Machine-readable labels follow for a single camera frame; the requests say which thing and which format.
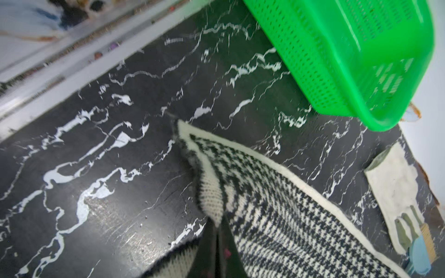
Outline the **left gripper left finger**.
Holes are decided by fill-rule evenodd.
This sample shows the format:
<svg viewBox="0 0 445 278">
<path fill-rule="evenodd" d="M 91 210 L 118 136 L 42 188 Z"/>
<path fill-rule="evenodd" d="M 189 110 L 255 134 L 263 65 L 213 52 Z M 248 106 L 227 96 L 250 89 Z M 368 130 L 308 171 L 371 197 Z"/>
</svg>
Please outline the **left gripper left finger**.
<svg viewBox="0 0 445 278">
<path fill-rule="evenodd" d="M 187 277 L 219 277 L 219 232 L 211 219 L 207 219 L 205 229 L 199 241 L 197 254 Z"/>
</svg>

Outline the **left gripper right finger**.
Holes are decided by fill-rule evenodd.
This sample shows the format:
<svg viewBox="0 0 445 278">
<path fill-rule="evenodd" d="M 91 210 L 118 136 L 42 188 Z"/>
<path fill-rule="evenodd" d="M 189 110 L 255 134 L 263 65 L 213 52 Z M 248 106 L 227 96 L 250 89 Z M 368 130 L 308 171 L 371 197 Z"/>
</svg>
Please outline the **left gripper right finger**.
<svg viewBox="0 0 445 278">
<path fill-rule="evenodd" d="M 220 277 L 247 278 L 227 217 L 220 224 Z"/>
</svg>

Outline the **black white patterned knit scarf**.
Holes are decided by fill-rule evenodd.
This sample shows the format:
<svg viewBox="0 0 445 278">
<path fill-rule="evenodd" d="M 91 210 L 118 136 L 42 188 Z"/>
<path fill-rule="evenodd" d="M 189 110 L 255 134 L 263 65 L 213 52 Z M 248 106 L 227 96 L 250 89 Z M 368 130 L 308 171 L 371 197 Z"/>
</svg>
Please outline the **black white patterned knit scarf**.
<svg viewBox="0 0 445 278">
<path fill-rule="evenodd" d="M 219 232 L 227 217 L 248 278 L 405 278 L 335 204 L 288 168 L 183 120 L 175 140 L 195 173 L 197 205 Z M 187 278 L 200 238 L 173 248 L 146 278 Z"/>
</svg>

